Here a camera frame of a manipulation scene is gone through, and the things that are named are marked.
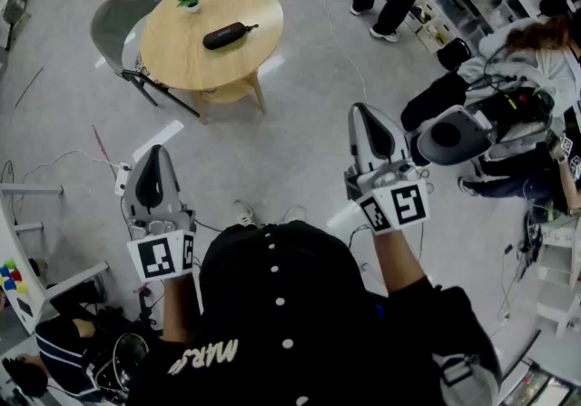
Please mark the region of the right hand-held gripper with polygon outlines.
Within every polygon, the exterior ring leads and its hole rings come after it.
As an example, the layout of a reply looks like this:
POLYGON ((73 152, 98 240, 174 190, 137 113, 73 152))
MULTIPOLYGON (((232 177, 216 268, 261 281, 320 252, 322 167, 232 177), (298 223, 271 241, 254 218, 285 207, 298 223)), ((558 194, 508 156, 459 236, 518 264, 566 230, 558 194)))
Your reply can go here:
POLYGON ((412 164, 404 132, 370 104, 349 112, 350 152, 345 173, 347 196, 365 215, 374 235, 401 231, 429 219, 427 184, 410 180, 412 164))

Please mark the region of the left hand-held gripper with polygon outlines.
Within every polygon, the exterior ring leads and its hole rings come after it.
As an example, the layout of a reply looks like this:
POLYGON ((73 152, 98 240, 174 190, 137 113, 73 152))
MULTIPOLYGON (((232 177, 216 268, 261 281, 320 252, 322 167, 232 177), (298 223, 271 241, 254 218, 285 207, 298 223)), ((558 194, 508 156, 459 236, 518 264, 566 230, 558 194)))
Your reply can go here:
POLYGON ((180 211, 179 192, 171 156, 162 145, 152 146, 131 170, 124 196, 130 217, 151 210, 170 213, 128 221, 131 240, 127 248, 142 282, 167 280, 192 271, 195 213, 180 211))

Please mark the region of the black zippered case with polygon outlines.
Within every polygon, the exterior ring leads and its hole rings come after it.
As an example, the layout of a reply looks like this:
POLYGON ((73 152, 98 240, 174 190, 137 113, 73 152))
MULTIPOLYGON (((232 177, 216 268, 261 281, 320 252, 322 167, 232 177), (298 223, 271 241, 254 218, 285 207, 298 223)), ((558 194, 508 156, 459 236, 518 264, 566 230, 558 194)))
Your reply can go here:
POLYGON ((202 39, 202 45, 207 50, 217 50, 235 43, 236 41, 242 39, 250 31, 258 27, 258 24, 245 25, 241 22, 235 22, 207 34, 202 39))

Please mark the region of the person's right forearm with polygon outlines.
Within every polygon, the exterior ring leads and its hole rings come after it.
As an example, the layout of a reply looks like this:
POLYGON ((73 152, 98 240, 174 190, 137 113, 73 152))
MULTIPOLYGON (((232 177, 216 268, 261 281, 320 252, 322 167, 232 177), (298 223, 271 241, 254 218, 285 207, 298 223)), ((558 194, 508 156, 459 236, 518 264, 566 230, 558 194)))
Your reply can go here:
POLYGON ((374 235, 373 242, 388 294, 427 279, 402 231, 374 235))

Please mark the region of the person's left forearm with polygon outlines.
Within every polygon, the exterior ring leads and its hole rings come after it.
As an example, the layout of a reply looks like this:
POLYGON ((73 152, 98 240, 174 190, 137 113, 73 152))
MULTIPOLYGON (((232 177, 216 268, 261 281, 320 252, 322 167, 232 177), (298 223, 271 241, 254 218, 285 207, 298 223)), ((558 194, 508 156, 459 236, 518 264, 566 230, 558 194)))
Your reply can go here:
POLYGON ((189 344, 201 317, 191 273, 164 282, 163 333, 165 342, 189 344))

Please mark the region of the white power strip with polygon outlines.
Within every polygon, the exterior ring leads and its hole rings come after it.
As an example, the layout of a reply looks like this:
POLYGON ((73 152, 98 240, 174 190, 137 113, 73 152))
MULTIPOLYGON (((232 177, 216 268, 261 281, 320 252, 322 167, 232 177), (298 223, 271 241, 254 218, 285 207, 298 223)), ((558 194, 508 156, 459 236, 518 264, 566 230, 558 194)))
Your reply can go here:
POLYGON ((119 163, 114 187, 114 193, 116 195, 120 197, 124 196, 131 170, 131 165, 128 163, 119 163))

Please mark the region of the person's left white shoe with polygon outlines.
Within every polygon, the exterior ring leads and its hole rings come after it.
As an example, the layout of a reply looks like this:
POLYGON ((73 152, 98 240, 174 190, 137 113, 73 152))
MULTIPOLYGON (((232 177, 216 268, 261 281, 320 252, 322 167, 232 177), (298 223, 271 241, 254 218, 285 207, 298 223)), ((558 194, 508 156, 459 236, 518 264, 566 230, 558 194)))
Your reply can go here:
POLYGON ((251 207, 242 200, 236 200, 232 205, 232 212, 237 224, 248 227, 255 226, 254 213, 251 207))

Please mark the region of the black round bin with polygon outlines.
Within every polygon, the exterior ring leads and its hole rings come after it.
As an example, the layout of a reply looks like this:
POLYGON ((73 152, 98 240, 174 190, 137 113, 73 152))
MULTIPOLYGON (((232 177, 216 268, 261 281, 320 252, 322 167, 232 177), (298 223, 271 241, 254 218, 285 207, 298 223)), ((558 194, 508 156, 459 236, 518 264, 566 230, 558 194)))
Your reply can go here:
POLYGON ((471 57, 471 49, 461 38, 454 38, 437 51, 438 61, 447 71, 458 69, 471 57))

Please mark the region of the white storage box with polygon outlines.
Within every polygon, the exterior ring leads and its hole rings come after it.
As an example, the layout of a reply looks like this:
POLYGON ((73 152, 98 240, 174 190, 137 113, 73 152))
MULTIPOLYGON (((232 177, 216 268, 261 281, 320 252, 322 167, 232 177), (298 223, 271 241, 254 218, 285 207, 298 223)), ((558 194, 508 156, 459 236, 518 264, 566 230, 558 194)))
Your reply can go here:
POLYGON ((404 23, 416 34, 424 25, 437 17, 437 11, 429 1, 416 0, 408 10, 404 23))
POLYGON ((431 54, 443 49, 456 38, 453 31, 439 17, 426 22, 419 29, 417 37, 431 54))

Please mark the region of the white desk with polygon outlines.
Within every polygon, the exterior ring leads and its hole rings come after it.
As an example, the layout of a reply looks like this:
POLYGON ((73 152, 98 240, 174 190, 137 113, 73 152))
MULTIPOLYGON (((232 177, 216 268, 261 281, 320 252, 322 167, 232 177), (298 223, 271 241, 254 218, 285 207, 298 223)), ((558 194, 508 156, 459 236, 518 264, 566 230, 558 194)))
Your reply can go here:
POLYGON ((42 223, 25 223, 15 225, 9 217, 10 209, 5 205, 7 196, 32 194, 62 194, 64 188, 58 186, 42 186, 38 184, 0 183, 0 265, 6 260, 13 259, 28 287, 28 293, 6 292, 8 301, 13 307, 16 317, 30 334, 34 333, 37 323, 47 311, 49 302, 65 292, 72 290, 82 282, 101 274, 109 269, 107 262, 79 272, 72 277, 47 289, 35 274, 25 250, 19 239, 21 233, 42 231, 42 223))

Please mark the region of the round wooden table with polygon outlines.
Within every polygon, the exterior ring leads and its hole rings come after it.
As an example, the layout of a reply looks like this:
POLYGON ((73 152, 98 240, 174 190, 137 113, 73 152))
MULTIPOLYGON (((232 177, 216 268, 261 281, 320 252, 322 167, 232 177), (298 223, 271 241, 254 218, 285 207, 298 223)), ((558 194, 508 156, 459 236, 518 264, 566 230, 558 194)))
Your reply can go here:
POLYGON ((140 53, 150 77, 188 93, 187 105, 202 120, 206 104, 233 103, 248 94, 264 111, 258 71, 276 50, 282 29, 279 0, 200 0, 195 14, 176 0, 162 0, 147 17, 140 53), (259 27, 223 48, 203 47, 207 34, 235 22, 259 27))

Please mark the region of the colourful puzzle cube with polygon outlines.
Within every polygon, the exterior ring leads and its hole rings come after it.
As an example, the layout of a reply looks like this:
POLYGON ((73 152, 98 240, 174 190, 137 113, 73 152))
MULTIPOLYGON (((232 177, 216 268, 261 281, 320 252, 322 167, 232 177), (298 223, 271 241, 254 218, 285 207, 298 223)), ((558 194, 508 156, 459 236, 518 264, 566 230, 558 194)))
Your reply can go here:
POLYGON ((28 287, 13 259, 0 265, 0 283, 5 292, 28 293, 28 287))

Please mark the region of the grey shell chair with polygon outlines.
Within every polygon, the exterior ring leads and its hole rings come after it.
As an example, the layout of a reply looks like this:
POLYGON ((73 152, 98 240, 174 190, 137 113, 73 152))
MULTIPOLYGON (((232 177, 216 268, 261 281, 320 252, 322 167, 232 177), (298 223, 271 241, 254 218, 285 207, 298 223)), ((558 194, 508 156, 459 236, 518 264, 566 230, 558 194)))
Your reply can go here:
POLYGON ((153 106, 158 106, 145 86, 157 90, 195 117, 200 114, 175 97, 163 84, 154 82, 142 71, 126 69, 123 65, 125 39, 138 22, 151 13, 162 0, 107 0, 94 13, 90 37, 93 44, 114 73, 132 84, 153 106))

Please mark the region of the person's black buttoned jacket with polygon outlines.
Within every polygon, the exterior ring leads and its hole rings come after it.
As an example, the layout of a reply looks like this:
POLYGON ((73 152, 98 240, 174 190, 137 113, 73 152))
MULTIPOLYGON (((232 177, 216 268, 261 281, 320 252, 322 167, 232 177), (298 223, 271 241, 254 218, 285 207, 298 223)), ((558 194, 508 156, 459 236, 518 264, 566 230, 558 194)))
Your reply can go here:
POLYGON ((127 406, 497 406, 461 288, 427 276, 376 298, 347 245, 305 222, 226 229, 193 279, 192 342, 162 338, 127 406))

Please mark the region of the glass window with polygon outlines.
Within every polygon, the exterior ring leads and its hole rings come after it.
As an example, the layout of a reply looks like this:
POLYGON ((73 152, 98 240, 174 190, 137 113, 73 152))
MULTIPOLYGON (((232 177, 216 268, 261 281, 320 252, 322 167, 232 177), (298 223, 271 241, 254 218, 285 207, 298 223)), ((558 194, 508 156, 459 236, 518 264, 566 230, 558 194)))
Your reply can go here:
POLYGON ((503 378, 498 406, 581 406, 581 386, 520 361, 503 378))

